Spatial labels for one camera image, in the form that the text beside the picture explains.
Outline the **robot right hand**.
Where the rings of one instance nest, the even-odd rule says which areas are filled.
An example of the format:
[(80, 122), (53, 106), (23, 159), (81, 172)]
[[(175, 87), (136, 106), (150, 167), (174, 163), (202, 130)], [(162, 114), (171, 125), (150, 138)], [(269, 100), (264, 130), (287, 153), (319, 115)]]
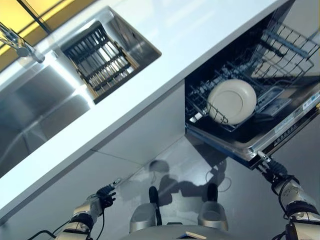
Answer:
[(267, 156), (264, 152), (258, 151), (257, 155), (261, 158), (261, 162), (256, 169), (262, 176), (272, 185), (278, 185), (289, 178), (287, 169), (279, 162)]

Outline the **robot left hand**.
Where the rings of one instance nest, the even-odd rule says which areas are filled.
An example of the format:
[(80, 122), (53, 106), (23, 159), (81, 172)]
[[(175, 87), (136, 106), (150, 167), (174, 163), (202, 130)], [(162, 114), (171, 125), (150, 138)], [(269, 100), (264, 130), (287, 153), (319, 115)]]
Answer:
[(121, 181), (122, 181), (122, 178), (118, 177), (112, 183), (100, 188), (96, 192), (96, 195), (99, 198), (99, 201), (101, 204), (101, 208), (103, 210), (113, 205), (114, 201), (116, 200), (115, 188)]

